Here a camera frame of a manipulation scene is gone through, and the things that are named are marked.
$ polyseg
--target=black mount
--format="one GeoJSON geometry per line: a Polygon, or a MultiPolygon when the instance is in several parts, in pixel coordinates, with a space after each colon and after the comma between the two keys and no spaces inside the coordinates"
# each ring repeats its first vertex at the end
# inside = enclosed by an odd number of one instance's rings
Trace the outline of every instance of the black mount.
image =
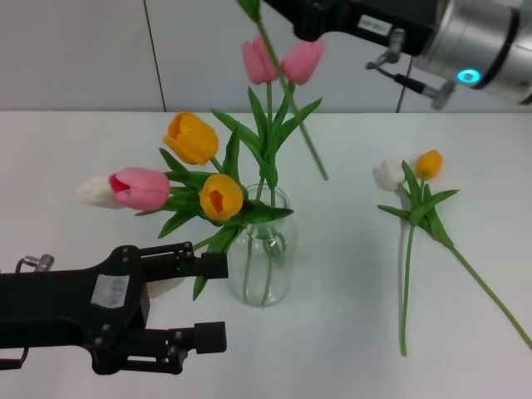
{"type": "Polygon", "coordinates": [[[22,359],[0,360],[0,370],[21,368],[28,347],[84,347],[92,369],[102,375],[120,370],[179,374],[191,349],[225,352],[223,322],[145,328],[146,283],[189,276],[227,278],[227,255],[196,258],[191,243],[123,246],[93,268],[0,274],[0,348],[26,348],[22,359]]]}

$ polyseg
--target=pink tulip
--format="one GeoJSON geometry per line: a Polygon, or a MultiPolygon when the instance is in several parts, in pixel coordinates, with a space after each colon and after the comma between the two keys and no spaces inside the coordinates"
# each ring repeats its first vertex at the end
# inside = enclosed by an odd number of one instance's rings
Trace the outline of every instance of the pink tulip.
{"type": "Polygon", "coordinates": [[[281,62],[281,68],[290,81],[304,85],[312,77],[325,46],[322,41],[299,42],[281,62]]]}
{"type": "Polygon", "coordinates": [[[257,36],[253,43],[245,42],[242,46],[242,56],[248,78],[255,85],[275,81],[279,77],[262,37],[257,36]]]}
{"type": "Polygon", "coordinates": [[[125,168],[109,176],[115,201],[128,208],[155,210],[170,194],[170,181],[163,172],[143,168],[125,168]]]}

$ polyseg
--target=tulip leaf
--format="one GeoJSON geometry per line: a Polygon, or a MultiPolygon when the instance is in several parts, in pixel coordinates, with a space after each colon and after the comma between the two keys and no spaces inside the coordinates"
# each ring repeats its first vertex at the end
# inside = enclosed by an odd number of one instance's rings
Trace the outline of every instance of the tulip leaf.
{"type": "MultiPolygon", "coordinates": [[[[307,106],[301,109],[298,115],[301,120],[301,123],[303,123],[303,121],[307,119],[307,117],[310,114],[312,114],[316,110],[316,108],[319,107],[319,105],[322,103],[322,100],[323,98],[320,98],[319,100],[316,100],[315,102],[311,102],[310,104],[308,104],[307,106]]],[[[288,121],[283,123],[283,127],[281,128],[278,148],[281,145],[283,145],[286,139],[288,139],[288,137],[292,134],[293,131],[296,130],[296,127],[298,126],[299,126],[299,120],[296,119],[295,116],[292,119],[289,119],[288,121]]]]}
{"type": "Polygon", "coordinates": [[[242,125],[240,122],[235,120],[232,116],[227,115],[226,113],[218,110],[211,110],[214,116],[218,118],[220,122],[227,126],[230,131],[234,131],[238,125],[241,126],[239,129],[239,137],[241,141],[246,144],[246,146],[251,150],[251,147],[256,149],[259,154],[262,154],[263,147],[261,145],[260,139],[255,135],[248,127],[242,125]]]}
{"type": "MultiPolygon", "coordinates": [[[[209,253],[223,253],[226,254],[229,252],[231,245],[236,240],[236,238],[242,232],[241,226],[224,226],[218,233],[213,235],[213,241],[209,244],[207,252],[209,253]]],[[[192,294],[192,300],[195,301],[201,292],[204,290],[205,285],[207,284],[207,279],[202,276],[196,277],[194,281],[194,291],[192,294]]]]}
{"type": "Polygon", "coordinates": [[[166,203],[172,205],[197,205],[200,203],[200,196],[197,190],[181,191],[168,197],[166,203]]]}
{"type": "Polygon", "coordinates": [[[260,21],[260,1],[261,0],[236,0],[248,17],[255,23],[260,21]]]}
{"type": "Polygon", "coordinates": [[[159,233],[159,239],[166,237],[174,230],[181,227],[183,224],[195,217],[195,214],[190,212],[176,212],[174,216],[169,218],[159,233]]]}
{"type": "Polygon", "coordinates": [[[170,152],[164,148],[159,148],[159,152],[163,155],[166,164],[174,172],[187,172],[188,170],[174,157],[170,152]]]}
{"type": "Polygon", "coordinates": [[[225,173],[233,178],[234,181],[240,184],[239,178],[239,152],[240,152],[240,139],[239,139],[239,126],[236,126],[231,133],[227,147],[225,147],[225,159],[223,168],[225,173]]]}
{"type": "MultiPolygon", "coordinates": [[[[398,209],[398,208],[394,208],[392,206],[386,206],[386,205],[377,205],[377,207],[378,209],[381,209],[387,212],[388,214],[393,214],[394,216],[397,216],[400,219],[406,220],[407,222],[410,221],[410,215],[411,215],[410,210],[398,209]]],[[[429,221],[427,219],[425,218],[422,219],[417,226],[424,229],[430,236],[433,237],[431,226],[429,225],[429,221]]]]}
{"type": "MultiPolygon", "coordinates": [[[[425,201],[430,200],[432,197],[431,189],[429,188],[429,185],[425,185],[425,189],[423,192],[423,198],[425,201]]],[[[442,244],[444,244],[447,248],[450,248],[454,246],[452,240],[449,238],[449,235],[447,235],[446,230],[443,227],[443,223],[440,220],[440,217],[438,216],[438,213],[436,212],[436,208],[432,208],[426,213],[426,218],[429,220],[429,223],[431,224],[431,232],[434,236],[434,239],[437,241],[440,241],[442,244]]]]}
{"type": "MultiPolygon", "coordinates": [[[[296,87],[295,83],[289,82],[289,86],[290,86],[290,91],[293,94],[293,92],[295,91],[295,87],[296,87]]],[[[287,112],[288,112],[288,97],[285,94],[284,97],[283,97],[283,102],[281,102],[281,106],[277,110],[277,114],[275,114],[275,119],[273,121],[276,121],[277,119],[280,119],[281,123],[283,123],[287,112]]]]}
{"type": "Polygon", "coordinates": [[[195,190],[201,190],[205,181],[213,175],[210,172],[166,172],[166,177],[172,181],[178,181],[187,187],[195,190]]]}
{"type": "Polygon", "coordinates": [[[428,201],[419,205],[418,208],[412,209],[412,213],[410,215],[410,224],[416,226],[431,209],[434,209],[437,204],[448,199],[457,192],[458,190],[442,191],[432,196],[428,201]]]}
{"type": "Polygon", "coordinates": [[[261,201],[248,199],[244,201],[242,209],[234,217],[244,224],[260,224],[282,219],[292,213],[293,210],[291,209],[273,208],[261,201]]]}
{"type": "Polygon", "coordinates": [[[421,190],[419,184],[417,184],[416,176],[410,166],[403,160],[402,169],[405,172],[406,182],[410,188],[410,201],[412,204],[412,211],[416,210],[419,204],[421,203],[421,190]]]}
{"type": "Polygon", "coordinates": [[[259,133],[259,139],[263,143],[263,147],[267,144],[266,140],[268,137],[268,119],[263,111],[263,106],[260,103],[257,95],[251,87],[248,87],[248,97],[249,103],[251,104],[251,110],[253,111],[253,116],[255,117],[255,124],[257,125],[257,132],[259,133]]]}

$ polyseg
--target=blue light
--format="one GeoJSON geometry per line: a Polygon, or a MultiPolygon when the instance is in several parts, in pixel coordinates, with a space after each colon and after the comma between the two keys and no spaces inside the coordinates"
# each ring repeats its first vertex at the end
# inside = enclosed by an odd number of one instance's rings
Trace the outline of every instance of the blue light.
{"type": "Polygon", "coordinates": [[[467,84],[477,83],[480,80],[480,72],[475,69],[465,69],[458,72],[458,80],[467,84]]]}

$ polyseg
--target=green stem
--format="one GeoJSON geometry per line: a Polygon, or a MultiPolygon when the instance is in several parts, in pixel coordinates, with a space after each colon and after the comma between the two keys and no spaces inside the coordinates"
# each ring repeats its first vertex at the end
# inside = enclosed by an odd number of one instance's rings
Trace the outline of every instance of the green stem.
{"type": "Polygon", "coordinates": [[[329,176],[327,174],[327,171],[325,170],[325,166],[323,166],[322,160],[320,159],[318,152],[316,151],[316,148],[314,147],[314,144],[310,138],[310,135],[308,134],[307,128],[305,127],[305,125],[303,124],[303,121],[301,120],[301,117],[299,115],[299,109],[296,106],[295,102],[293,101],[292,91],[290,90],[290,86],[288,85],[286,79],[284,78],[283,70],[281,69],[281,66],[279,65],[278,58],[275,55],[275,51],[273,50],[272,43],[269,40],[268,33],[266,32],[266,29],[264,28],[264,25],[261,21],[257,22],[257,27],[259,28],[260,36],[264,40],[264,44],[266,45],[266,49],[268,50],[269,57],[271,58],[273,64],[275,65],[275,68],[277,69],[277,72],[279,74],[279,81],[281,82],[281,86],[283,87],[284,94],[288,98],[288,104],[292,107],[293,114],[296,118],[296,121],[298,121],[299,129],[303,133],[303,138],[305,139],[305,142],[307,143],[308,149],[310,150],[310,153],[312,154],[314,161],[316,162],[316,165],[318,165],[318,168],[320,172],[322,173],[323,179],[329,180],[329,176]]]}
{"type": "Polygon", "coordinates": [[[214,167],[216,168],[216,170],[219,172],[219,173],[225,173],[225,170],[224,168],[222,167],[222,165],[219,164],[218,160],[214,157],[212,157],[210,159],[210,161],[212,162],[212,164],[214,165],[214,167]]]}
{"type": "Polygon", "coordinates": [[[268,133],[272,129],[273,107],[272,107],[272,82],[266,82],[266,97],[268,99],[268,133]]]}
{"type": "Polygon", "coordinates": [[[467,261],[464,259],[464,257],[461,255],[460,252],[454,247],[450,246],[447,247],[449,250],[456,256],[456,258],[460,261],[460,263],[464,266],[465,270],[469,272],[469,274],[475,279],[475,281],[484,289],[485,293],[488,294],[488,296],[493,299],[493,302],[497,304],[500,310],[505,314],[505,316],[510,320],[510,323],[514,326],[514,328],[517,330],[519,335],[525,340],[526,344],[529,346],[530,349],[532,349],[532,340],[530,337],[526,334],[525,330],[520,326],[520,324],[515,320],[514,316],[508,310],[508,308],[500,301],[500,299],[497,298],[497,296],[494,294],[493,291],[491,291],[490,287],[484,282],[484,280],[476,273],[476,271],[467,263],[467,261]]]}
{"type": "MultiPolygon", "coordinates": [[[[257,188],[256,200],[260,200],[260,195],[263,193],[264,177],[260,178],[259,187],[257,188]]],[[[251,233],[248,239],[248,257],[246,259],[246,269],[244,270],[244,281],[242,282],[242,301],[248,304],[248,281],[249,281],[249,269],[251,268],[251,256],[253,254],[253,237],[254,229],[251,229],[251,233]]]]}
{"type": "Polygon", "coordinates": [[[406,356],[406,311],[408,309],[408,289],[410,286],[410,256],[412,251],[412,238],[416,226],[410,226],[408,234],[408,246],[406,247],[406,267],[405,267],[405,286],[403,289],[402,299],[402,318],[401,318],[401,355],[406,356]]]}
{"type": "Polygon", "coordinates": [[[268,255],[268,274],[266,275],[266,284],[264,285],[263,300],[260,303],[260,306],[262,308],[266,304],[266,299],[268,299],[269,285],[272,283],[272,272],[273,272],[273,256],[268,255]]]}
{"type": "Polygon", "coordinates": [[[271,198],[270,202],[271,202],[272,208],[275,208],[275,188],[270,189],[269,193],[270,193],[270,198],[271,198]]]}

